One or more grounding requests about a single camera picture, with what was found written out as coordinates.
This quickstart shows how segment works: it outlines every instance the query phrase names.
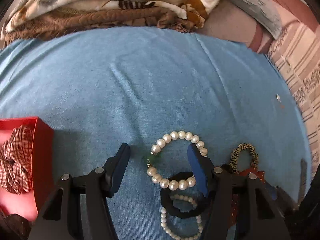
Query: black hair tie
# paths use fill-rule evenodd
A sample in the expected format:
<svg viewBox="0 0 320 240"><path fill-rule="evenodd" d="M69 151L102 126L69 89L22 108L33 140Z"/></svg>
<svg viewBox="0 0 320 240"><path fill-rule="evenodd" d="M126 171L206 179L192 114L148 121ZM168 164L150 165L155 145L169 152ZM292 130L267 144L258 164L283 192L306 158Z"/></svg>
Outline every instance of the black hair tie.
<svg viewBox="0 0 320 240"><path fill-rule="evenodd" d="M176 180L180 181L182 179L187 179L192 177L193 173L190 172L179 172L178 174L169 178L169 181ZM181 212L179 208L173 206L173 200L170 198L171 190L169 188L162 188L160 190L161 205L167 210L167 212L175 217L187 219L191 217L196 217L203 213L210 205L210 199L205 198L203 195L200 200L197 201L197 207L193 210L187 212Z"/></svg>

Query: green bead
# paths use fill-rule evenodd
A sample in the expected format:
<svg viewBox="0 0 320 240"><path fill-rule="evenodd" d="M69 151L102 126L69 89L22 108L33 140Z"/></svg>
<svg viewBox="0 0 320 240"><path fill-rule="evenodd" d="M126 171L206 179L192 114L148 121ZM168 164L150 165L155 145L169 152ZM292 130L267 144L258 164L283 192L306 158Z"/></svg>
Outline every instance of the green bead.
<svg viewBox="0 0 320 240"><path fill-rule="evenodd" d="M144 157L144 162L145 164L148 164L148 163L151 163L151 164L154 164L156 161L157 161L157 158L158 156L155 156L153 154L148 154Z"/></svg>

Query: checkered fabric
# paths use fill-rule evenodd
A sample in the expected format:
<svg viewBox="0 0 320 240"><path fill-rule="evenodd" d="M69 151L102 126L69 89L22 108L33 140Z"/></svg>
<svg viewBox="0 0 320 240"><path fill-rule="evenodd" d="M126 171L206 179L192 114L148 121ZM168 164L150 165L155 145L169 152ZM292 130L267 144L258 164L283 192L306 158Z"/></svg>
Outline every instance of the checkered fabric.
<svg viewBox="0 0 320 240"><path fill-rule="evenodd" d="M10 193L20 195L32 190L32 139L33 131L22 125L0 148L0 184Z"/></svg>

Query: leopard print scrunchie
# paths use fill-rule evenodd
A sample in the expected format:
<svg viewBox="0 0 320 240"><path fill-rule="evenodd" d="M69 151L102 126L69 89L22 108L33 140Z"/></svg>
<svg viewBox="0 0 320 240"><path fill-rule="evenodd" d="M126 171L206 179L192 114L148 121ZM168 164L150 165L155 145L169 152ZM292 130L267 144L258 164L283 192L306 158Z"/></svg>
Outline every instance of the leopard print scrunchie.
<svg viewBox="0 0 320 240"><path fill-rule="evenodd" d="M259 156L256 153L255 147L250 143L242 143L242 144L239 144L239 146L236 149L234 149L231 153L229 165L231 168L231 172L233 174L237 173L238 158L239 158L240 153L244 150L248 150L251 155L250 166L255 169L258 168Z"/></svg>

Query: brown quilted blanket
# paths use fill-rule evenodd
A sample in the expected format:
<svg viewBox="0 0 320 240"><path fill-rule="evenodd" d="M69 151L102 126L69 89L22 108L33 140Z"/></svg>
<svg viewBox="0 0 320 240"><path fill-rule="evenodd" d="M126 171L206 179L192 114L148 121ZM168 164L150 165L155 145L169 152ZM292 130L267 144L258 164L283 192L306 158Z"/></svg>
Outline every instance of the brown quilted blanket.
<svg viewBox="0 0 320 240"><path fill-rule="evenodd" d="M193 22L178 18L173 11L161 7L95 12L61 7L29 20L18 26L15 31L7 33L4 47L16 39L39 38L47 41L78 31L126 25L157 26L182 33L192 31L195 26Z"/></svg>

